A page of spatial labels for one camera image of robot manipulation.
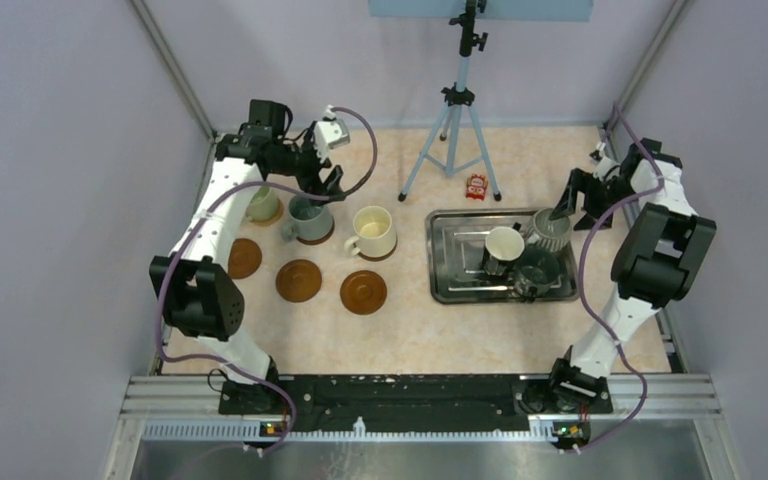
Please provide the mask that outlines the light green mug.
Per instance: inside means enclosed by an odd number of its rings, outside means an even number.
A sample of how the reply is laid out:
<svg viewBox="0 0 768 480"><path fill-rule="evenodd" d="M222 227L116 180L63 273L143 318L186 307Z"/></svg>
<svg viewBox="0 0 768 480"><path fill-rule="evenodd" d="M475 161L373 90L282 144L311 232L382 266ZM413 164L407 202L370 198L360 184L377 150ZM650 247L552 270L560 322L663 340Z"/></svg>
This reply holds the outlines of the light green mug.
<svg viewBox="0 0 768 480"><path fill-rule="evenodd" d="M245 218L249 221L249 218L266 220L272 217L277 209L278 200L280 199L271 187L261 187L252 197L246 209Z"/></svg>

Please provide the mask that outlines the grey ribbed mug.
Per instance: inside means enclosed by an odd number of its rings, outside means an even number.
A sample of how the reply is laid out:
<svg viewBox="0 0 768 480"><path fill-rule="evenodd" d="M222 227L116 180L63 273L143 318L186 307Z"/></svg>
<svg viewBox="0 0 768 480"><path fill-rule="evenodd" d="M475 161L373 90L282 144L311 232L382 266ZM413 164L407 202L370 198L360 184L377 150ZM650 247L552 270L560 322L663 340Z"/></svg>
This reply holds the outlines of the grey ribbed mug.
<svg viewBox="0 0 768 480"><path fill-rule="evenodd" d="M537 247L557 254L570 242L572 224L568 217L552 219L550 208L538 210L526 225L523 239L527 247Z"/></svg>

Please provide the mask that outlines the blue-grey mug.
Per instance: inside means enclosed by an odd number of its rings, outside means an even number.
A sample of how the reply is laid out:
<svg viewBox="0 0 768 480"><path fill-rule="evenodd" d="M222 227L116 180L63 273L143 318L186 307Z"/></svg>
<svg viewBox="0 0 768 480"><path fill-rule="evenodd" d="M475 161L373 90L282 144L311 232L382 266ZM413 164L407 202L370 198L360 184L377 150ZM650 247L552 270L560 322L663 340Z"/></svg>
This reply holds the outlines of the blue-grey mug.
<svg viewBox="0 0 768 480"><path fill-rule="evenodd" d="M297 237L309 240L321 238L335 224L326 205L315 205L312 200L301 196L291 198L288 215L288 221L281 228L281 237L285 242Z"/></svg>

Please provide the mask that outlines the white faceted mug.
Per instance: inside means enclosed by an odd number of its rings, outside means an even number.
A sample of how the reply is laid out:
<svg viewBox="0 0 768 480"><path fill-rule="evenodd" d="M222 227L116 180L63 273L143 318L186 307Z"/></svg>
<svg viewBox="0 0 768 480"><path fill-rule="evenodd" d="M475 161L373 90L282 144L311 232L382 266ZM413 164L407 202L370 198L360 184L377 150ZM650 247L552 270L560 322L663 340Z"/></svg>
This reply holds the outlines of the white faceted mug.
<svg viewBox="0 0 768 480"><path fill-rule="evenodd" d="M525 241L513 227L491 229L484 239L482 271L490 276L506 275L525 250Z"/></svg>

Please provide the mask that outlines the cream mug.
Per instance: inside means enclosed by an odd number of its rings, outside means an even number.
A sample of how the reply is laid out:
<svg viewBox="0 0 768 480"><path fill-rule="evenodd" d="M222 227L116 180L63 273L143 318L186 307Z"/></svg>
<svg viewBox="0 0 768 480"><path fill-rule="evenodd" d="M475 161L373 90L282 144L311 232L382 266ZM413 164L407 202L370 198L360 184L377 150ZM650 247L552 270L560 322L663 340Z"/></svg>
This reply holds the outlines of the cream mug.
<svg viewBox="0 0 768 480"><path fill-rule="evenodd" d="M352 233L343 245L345 252L351 256L357 256L359 252L381 256L398 243L393 217L381 206L361 208L353 217Z"/></svg>

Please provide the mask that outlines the steel tray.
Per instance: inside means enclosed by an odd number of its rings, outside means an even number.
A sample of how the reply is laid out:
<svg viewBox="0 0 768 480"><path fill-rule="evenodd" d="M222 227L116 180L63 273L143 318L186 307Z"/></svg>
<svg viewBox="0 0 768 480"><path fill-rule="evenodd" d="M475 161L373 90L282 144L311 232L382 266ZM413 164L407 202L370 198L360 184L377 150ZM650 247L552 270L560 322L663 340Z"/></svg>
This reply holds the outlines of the steel tray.
<svg viewBox="0 0 768 480"><path fill-rule="evenodd" d="M445 209L425 219L432 297L444 305L523 303L513 281L487 275L484 238L497 226L525 226L535 208Z"/></svg>

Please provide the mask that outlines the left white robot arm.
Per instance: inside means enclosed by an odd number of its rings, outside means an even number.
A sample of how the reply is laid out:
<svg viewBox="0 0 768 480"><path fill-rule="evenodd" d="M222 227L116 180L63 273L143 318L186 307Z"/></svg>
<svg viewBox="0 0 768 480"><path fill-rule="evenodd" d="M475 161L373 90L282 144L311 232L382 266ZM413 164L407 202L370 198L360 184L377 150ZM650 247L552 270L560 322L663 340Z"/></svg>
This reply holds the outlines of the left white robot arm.
<svg viewBox="0 0 768 480"><path fill-rule="evenodd" d="M330 161L332 150L346 145L350 133L337 108L327 106L299 140L286 135L292 123L288 106L253 100L249 117L237 132L216 144L206 190L182 237L170 253L154 257L149 277L157 296L155 346L165 363L166 328L201 341L205 359L222 363L231 391L257 413L279 404L280 386L268 378L275 368L242 326L243 293L229 273L237 230L258 191L273 187L270 176L295 178L304 196L320 203L342 200L343 171Z"/></svg>

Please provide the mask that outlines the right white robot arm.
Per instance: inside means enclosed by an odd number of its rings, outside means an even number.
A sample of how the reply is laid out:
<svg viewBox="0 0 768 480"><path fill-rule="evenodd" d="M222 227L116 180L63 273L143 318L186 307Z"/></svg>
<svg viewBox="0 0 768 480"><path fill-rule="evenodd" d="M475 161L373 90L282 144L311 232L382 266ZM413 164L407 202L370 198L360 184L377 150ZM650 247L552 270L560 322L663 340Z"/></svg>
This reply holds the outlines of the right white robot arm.
<svg viewBox="0 0 768 480"><path fill-rule="evenodd" d="M623 200L638 202L640 211L615 256L614 289L596 324L553 365L546 397L560 412L607 397L618 348L647 319L686 296L717 231L715 221L687 200L683 164L662 153L660 142L632 144L622 161L608 157L605 148L600 142L592 152L594 170L571 171L550 218L581 210L574 228L591 232L609 226Z"/></svg>

